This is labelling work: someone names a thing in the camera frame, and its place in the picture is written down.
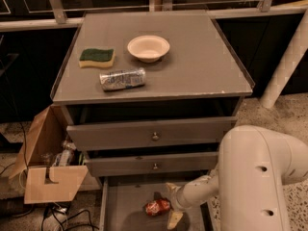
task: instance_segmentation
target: white pole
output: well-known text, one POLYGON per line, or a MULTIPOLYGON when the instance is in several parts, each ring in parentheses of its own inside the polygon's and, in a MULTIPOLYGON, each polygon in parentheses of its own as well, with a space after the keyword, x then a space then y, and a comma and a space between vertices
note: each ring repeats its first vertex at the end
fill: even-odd
POLYGON ((273 73, 260 103, 265 108, 274 106, 281 91, 290 80, 300 60, 308 48, 308 11, 302 17, 288 48, 282 56, 278 67, 273 73))

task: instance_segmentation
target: drawer front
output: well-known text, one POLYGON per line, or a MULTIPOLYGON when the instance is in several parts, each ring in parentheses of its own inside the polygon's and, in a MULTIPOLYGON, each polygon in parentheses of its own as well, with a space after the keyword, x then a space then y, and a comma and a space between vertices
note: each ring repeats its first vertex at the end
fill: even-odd
POLYGON ((93 177, 99 177, 213 169, 217 162, 217 152, 201 152, 91 159, 86 161, 86 165, 93 177))
POLYGON ((235 117, 115 122, 68 126, 78 150, 153 147, 218 142, 235 117))

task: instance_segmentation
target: gray tabletop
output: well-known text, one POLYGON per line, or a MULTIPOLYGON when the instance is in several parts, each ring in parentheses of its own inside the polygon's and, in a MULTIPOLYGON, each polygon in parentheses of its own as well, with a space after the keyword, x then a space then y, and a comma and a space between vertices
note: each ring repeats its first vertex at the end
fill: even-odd
POLYGON ((252 89, 227 49, 210 17, 203 11, 154 13, 89 13, 73 46, 53 97, 55 104, 165 100, 250 95, 252 89), (170 44, 154 64, 127 51, 138 36, 156 35, 170 44), (114 48, 111 68, 80 68, 86 48, 114 48), (105 92, 99 74, 144 67, 146 84, 130 90, 105 92))

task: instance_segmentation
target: cardboard box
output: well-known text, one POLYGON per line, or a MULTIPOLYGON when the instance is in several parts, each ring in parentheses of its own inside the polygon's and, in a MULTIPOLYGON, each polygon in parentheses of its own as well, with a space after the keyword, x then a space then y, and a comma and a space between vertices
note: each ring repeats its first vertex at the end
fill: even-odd
POLYGON ((83 191, 100 189, 86 166, 51 167, 47 176, 41 155, 62 152, 61 142, 65 139, 66 126, 59 106, 52 105, 34 118, 10 176, 10 179, 18 177, 27 169, 27 162, 26 204, 71 201, 82 184, 83 191))

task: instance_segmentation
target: drawer knob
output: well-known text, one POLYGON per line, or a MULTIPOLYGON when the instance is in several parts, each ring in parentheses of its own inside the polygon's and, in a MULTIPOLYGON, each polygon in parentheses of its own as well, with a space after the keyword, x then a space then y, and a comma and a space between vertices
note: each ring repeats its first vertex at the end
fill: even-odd
POLYGON ((153 165, 153 170, 158 170, 158 169, 160 169, 160 168, 158 167, 158 164, 154 164, 154 165, 153 165))
POLYGON ((156 132, 154 132, 153 135, 152 135, 152 140, 153 140, 153 141, 157 141, 157 140, 159 140, 159 139, 160 139, 159 134, 156 133, 156 132))

